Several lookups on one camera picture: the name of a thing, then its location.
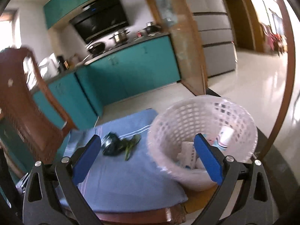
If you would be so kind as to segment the blue white ointment box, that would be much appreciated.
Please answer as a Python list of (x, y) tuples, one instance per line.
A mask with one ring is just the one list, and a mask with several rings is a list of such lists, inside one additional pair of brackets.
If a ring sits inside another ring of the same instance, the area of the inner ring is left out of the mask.
[(181, 168), (194, 170), (196, 167), (197, 153), (194, 148), (194, 143), (184, 141), (181, 144), (181, 151), (177, 155), (177, 164)]

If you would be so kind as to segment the white paper cup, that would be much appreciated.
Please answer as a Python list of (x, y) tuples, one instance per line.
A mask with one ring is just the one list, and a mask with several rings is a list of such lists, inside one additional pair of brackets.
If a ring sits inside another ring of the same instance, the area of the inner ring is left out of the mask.
[(223, 126), (217, 136), (217, 147), (220, 150), (227, 150), (231, 137), (234, 134), (234, 129), (228, 126)]

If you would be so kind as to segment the white plastic trash basket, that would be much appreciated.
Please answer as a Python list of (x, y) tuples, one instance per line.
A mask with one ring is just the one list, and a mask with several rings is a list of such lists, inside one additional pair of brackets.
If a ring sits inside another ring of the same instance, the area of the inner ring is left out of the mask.
[(194, 191), (221, 184), (223, 158), (246, 163), (257, 146), (248, 111), (224, 97), (200, 95), (173, 104), (153, 121), (148, 152), (159, 170)]

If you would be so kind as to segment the teal lower kitchen cabinets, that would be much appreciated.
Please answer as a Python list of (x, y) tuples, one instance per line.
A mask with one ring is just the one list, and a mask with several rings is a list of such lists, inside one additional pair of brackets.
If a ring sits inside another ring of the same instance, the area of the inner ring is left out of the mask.
[[(37, 67), (35, 58), (23, 61), (31, 96), (47, 119), (62, 128), (65, 122), (38, 88), (34, 67)], [(74, 129), (85, 130), (103, 115), (104, 106), (175, 83), (179, 79), (170, 35), (160, 33), (117, 47), (44, 81), (73, 120)], [(1, 141), (16, 164), (15, 174), (21, 177), (29, 172), (36, 159), (6, 116), (1, 121)]]

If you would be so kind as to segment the white kitchen appliance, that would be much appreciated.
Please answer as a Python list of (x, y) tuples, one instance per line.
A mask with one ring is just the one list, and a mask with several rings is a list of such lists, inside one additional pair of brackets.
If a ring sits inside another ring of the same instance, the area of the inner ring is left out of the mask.
[(48, 80), (59, 73), (59, 65), (56, 56), (52, 53), (38, 64), (40, 74), (44, 80)]

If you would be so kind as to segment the dark crumpled plastic wrapper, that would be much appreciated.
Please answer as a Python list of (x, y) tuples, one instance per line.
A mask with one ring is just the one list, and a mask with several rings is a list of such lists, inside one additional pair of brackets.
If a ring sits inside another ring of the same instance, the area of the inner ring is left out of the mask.
[(121, 140), (112, 132), (109, 132), (102, 139), (102, 153), (105, 156), (116, 156), (119, 154)]

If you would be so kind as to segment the blue striped seat cloth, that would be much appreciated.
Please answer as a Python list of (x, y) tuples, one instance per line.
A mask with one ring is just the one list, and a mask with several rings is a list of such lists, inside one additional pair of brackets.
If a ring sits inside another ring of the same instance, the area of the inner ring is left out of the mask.
[(57, 151), (57, 161), (72, 156), (93, 135), (104, 138), (112, 132), (120, 139), (131, 139), (135, 134), (141, 136), (129, 160), (125, 160), (124, 153), (104, 156), (100, 152), (84, 181), (77, 185), (94, 212), (142, 212), (172, 207), (188, 200), (184, 189), (164, 174), (148, 154), (147, 133), (157, 115), (154, 109), (146, 109), (95, 128), (72, 130), (65, 137)]

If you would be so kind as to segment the green vegetable leaf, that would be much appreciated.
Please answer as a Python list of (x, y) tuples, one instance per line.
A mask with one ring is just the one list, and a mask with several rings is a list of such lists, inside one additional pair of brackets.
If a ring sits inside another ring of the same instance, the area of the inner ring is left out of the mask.
[(140, 140), (141, 140), (140, 134), (133, 135), (131, 139), (124, 138), (121, 140), (119, 151), (125, 153), (124, 156), (125, 161), (128, 161), (130, 159), (133, 149), (140, 142)]

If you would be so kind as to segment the black wok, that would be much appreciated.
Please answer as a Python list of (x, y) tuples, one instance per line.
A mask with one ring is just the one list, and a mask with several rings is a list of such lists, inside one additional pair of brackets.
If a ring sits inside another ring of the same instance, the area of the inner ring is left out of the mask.
[(89, 43), (85, 48), (92, 55), (102, 54), (105, 51), (104, 42)]

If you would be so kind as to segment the steel stock pot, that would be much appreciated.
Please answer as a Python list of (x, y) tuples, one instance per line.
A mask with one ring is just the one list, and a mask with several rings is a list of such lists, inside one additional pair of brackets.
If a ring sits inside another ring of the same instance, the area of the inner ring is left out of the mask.
[(120, 29), (116, 31), (110, 40), (113, 40), (116, 44), (127, 43), (129, 31), (127, 29)]

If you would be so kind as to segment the black range hood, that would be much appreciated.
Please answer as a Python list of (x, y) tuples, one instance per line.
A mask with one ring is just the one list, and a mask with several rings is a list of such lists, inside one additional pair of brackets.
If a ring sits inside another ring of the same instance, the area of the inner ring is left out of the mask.
[(87, 44), (129, 26), (121, 0), (95, 0), (69, 22)]

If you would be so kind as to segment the black pot with lid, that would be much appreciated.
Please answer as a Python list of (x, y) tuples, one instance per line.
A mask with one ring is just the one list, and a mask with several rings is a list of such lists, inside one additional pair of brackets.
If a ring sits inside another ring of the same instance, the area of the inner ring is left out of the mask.
[(155, 33), (160, 33), (162, 31), (162, 27), (159, 24), (150, 21), (146, 23), (146, 27), (144, 28), (144, 30), (148, 35), (152, 35)]

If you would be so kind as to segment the silver refrigerator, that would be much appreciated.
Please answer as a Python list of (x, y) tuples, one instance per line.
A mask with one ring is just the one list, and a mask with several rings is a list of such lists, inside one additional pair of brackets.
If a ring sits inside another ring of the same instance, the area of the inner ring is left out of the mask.
[(186, 0), (202, 41), (207, 76), (236, 69), (236, 47), (223, 0)]

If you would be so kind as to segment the wooden glass sliding door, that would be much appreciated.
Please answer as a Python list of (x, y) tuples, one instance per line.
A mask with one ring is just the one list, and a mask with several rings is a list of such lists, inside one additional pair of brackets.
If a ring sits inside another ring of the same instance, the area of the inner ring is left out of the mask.
[(154, 21), (170, 33), (181, 82), (195, 95), (206, 94), (206, 61), (202, 41), (186, 0), (146, 0)]

